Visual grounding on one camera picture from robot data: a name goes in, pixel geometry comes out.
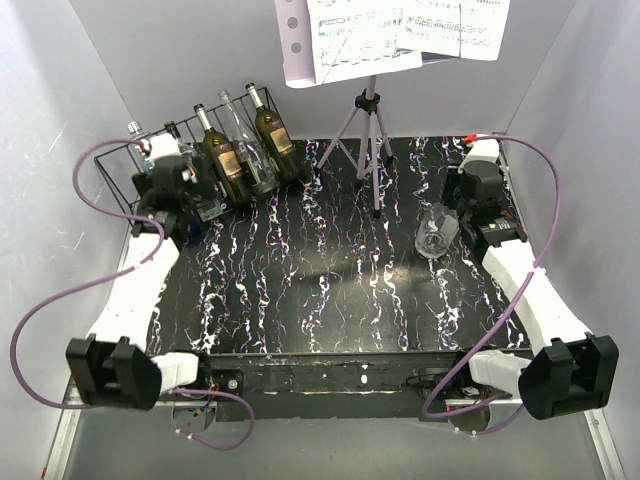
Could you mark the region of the small clear glass bottle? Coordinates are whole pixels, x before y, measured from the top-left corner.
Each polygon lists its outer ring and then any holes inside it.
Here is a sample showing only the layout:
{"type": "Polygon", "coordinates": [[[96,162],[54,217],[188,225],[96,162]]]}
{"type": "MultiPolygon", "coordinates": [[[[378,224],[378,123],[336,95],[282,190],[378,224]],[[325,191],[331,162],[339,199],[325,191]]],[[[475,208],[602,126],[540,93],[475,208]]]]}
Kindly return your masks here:
{"type": "Polygon", "coordinates": [[[427,259],[445,255],[459,231],[457,214],[437,202],[424,212],[415,238],[417,252],[427,259]]]}

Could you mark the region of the blue square bottle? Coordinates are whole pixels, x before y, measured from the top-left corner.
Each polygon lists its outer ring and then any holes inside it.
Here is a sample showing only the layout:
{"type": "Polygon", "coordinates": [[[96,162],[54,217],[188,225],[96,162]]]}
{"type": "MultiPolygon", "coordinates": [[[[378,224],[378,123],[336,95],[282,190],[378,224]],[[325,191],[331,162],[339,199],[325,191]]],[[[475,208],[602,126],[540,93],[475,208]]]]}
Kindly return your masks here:
{"type": "Polygon", "coordinates": [[[197,174],[193,150],[179,138],[175,125],[151,135],[132,122],[128,125],[131,141],[127,148],[142,169],[132,176],[140,197],[136,214],[160,223],[166,238],[181,246],[191,241],[198,224],[193,199],[197,174]]]}

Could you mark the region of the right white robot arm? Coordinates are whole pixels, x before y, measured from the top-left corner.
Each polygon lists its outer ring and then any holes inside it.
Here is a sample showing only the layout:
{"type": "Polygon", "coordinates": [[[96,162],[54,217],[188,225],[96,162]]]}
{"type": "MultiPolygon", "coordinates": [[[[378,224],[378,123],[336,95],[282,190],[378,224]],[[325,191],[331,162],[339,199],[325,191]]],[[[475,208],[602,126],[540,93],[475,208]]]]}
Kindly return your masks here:
{"type": "Polygon", "coordinates": [[[503,212],[499,166],[474,160],[450,167],[442,200],[457,214],[461,239],[475,260],[514,302],[533,353],[527,360],[481,347],[453,371],[454,389],[469,398],[487,386],[509,393],[538,420],[605,407],[619,349],[610,336],[594,335],[534,268],[526,234],[503,212]]]}

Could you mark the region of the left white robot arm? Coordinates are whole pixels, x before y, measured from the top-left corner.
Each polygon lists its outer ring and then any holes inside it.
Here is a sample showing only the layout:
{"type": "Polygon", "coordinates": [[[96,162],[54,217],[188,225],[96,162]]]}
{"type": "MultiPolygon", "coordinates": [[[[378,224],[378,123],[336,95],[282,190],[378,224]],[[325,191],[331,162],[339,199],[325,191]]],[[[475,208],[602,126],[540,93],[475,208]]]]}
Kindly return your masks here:
{"type": "Polygon", "coordinates": [[[165,280],[183,246],[199,226],[188,193],[185,161],[161,158],[146,181],[124,266],[129,274],[113,283],[107,304],[85,338],[73,338],[66,360],[82,401],[92,406],[150,410],[177,387],[193,400],[213,386],[198,355],[170,352],[150,356],[147,330],[165,280]]]}

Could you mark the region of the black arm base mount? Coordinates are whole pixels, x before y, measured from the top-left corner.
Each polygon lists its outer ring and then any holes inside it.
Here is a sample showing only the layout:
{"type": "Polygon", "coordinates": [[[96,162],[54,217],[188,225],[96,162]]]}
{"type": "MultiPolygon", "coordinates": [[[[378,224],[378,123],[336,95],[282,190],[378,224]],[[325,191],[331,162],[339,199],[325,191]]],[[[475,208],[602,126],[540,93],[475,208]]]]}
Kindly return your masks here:
{"type": "Polygon", "coordinates": [[[427,394],[457,352],[206,354],[195,385],[244,399],[257,420],[421,420],[427,394]]]}

